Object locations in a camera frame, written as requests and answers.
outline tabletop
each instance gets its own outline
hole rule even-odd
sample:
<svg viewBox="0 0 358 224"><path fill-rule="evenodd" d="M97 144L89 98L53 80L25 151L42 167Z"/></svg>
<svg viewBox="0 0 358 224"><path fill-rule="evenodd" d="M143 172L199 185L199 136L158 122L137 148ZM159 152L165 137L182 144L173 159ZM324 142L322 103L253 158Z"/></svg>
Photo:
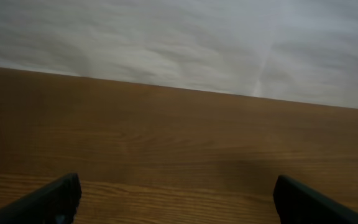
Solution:
<svg viewBox="0 0 358 224"><path fill-rule="evenodd" d="M69 172L78 224L277 224L280 174L358 212L358 110L0 69L0 208Z"/></svg>

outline white paper sheet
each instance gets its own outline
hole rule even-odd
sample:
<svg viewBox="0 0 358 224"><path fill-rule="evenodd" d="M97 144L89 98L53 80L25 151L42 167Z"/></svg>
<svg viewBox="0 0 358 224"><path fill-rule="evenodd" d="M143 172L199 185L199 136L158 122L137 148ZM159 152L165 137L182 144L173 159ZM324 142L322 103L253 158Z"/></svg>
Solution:
<svg viewBox="0 0 358 224"><path fill-rule="evenodd" d="M0 0L0 67L358 108L358 1Z"/></svg>

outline wooden table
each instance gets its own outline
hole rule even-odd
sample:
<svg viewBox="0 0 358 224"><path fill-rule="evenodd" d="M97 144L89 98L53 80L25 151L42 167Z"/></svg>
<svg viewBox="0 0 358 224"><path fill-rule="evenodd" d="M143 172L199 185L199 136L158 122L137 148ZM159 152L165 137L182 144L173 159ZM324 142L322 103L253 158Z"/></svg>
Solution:
<svg viewBox="0 0 358 224"><path fill-rule="evenodd" d="M68 172L75 223L279 223L279 174L358 211L358 110L0 69L0 208Z"/></svg>

